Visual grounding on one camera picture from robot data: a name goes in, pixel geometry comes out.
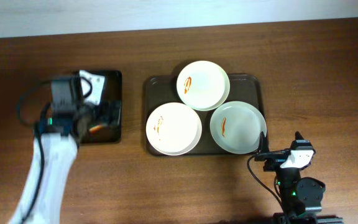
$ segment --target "white plate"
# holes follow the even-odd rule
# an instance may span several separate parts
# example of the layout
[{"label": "white plate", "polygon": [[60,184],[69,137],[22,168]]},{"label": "white plate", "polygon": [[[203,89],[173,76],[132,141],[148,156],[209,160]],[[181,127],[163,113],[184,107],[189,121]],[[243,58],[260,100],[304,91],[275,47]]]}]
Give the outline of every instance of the white plate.
[{"label": "white plate", "polygon": [[230,92],[226,72],[213,62],[197,61],[187,65],[179,74],[177,92],[189,107],[208,111],[222,105]]},{"label": "white plate", "polygon": [[183,103],[166,103],[147,119],[146,136],[159,152],[178,156],[192,150],[201,137],[198,114]]},{"label": "white plate", "polygon": [[224,150],[246,154],[259,146],[259,135],[267,132],[266,121],[254,106],[232,101],[223,104],[212,114],[209,124],[215,142]]}]

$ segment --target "orange sauce smear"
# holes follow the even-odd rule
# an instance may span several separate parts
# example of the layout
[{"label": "orange sauce smear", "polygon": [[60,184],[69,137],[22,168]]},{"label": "orange sauce smear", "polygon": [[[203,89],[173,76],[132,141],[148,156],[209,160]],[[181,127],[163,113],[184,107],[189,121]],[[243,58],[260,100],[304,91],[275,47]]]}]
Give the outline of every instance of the orange sauce smear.
[{"label": "orange sauce smear", "polygon": [[222,120],[222,136],[223,137],[224,137],[225,125],[226,125],[226,118],[223,118],[223,120]]},{"label": "orange sauce smear", "polygon": [[185,94],[189,92],[191,86],[191,77],[188,77],[185,81]]}]

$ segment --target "sauce stain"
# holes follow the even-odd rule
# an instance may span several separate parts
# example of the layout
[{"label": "sauce stain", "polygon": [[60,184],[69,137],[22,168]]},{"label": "sauce stain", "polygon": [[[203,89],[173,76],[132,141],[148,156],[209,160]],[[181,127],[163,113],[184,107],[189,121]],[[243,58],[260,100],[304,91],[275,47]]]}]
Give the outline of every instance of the sauce stain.
[{"label": "sauce stain", "polygon": [[224,131],[225,131],[225,125],[226,125],[226,118],[223,118],[222,120],[222,136],[224,137]]},{"label": "sauce stain", "polygon": [[188,77],[185,81],[185,94],[189,92],[191,86],[191,77]]},{"label": "sauce stain", "polygon": [[157,134],[158,135],[160,135],[160,127],[161,127],[162,121],[164,121],[164,119],[162,118],[162,116],[160,116],[160,118],[158,119],[158,122],[157,122]]}]

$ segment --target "small black tray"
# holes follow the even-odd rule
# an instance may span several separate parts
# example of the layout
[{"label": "small black tray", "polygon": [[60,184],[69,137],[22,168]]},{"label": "small black tray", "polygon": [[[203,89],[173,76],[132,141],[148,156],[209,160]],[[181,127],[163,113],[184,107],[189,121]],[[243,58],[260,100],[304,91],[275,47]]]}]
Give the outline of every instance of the small black tray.
[{"label": "small black tray", "polygon": [[[249,103],[256,107],[265,117],[264,107],[262,104],[262,94],[258,79],[252,75],[240,74],[229,75],[229,80],[230,93],[225,102],[243,101]],[[145,124],[147,122],[147,118],[149,118],[150,114],[157,107],[171,102],[182,103],[176,91],[176,85],[177,77],[170,75],[152,77],[146,81],[144,103]],[[230,152],[220,148],[212,138],[211,132],[209,130],[209,121],[211,120],[214,111],[215,110],[196,111],[203,125],[201,139],[190,152],[187,152],[183,156],[231,154]],[[145,148],[154,156],[166,156],[165,154],[155,150],[147,140],[147,137],[145,137]]]},{"label": "small black tray", "polygon": [[[113,111],[115,119],[108,124],[108,128],[94,134],[87,134],[81,140],[81,144],[119,143],[122,123],[122,74],[119,70],[88,70],[87,72],[105,77],[101,100],[114,103],[116,108]],[[79,75],[79,71],[75,71],[74,75]]]}]

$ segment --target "brown wooden surface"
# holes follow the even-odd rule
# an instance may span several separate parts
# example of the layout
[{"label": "brown wooden surface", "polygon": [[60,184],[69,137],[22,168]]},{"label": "brown wooden surface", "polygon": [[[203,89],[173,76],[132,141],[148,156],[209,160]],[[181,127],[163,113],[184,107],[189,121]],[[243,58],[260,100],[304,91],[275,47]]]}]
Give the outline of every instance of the brown wooden surface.
[{"label": "brown wooden surface", "polygon": [[[17,205],[32,158],[32,131],[14,112],[19,95],[57,74],[99,68],[123,74],[122,141],[80,149],[62,223],[214,223],[279,212],[246,156],[145,152],[143,82],[195,60],[255,75],[270,148],[288,147],[301,131],[317,151],[301,174],[327,185],[321,214],[358,223],[358,18],[0,39],[0,223]],[[48,94],[30,100],[26,116],[38,115]],[[251,166],[272,187],[274,174]]]}]

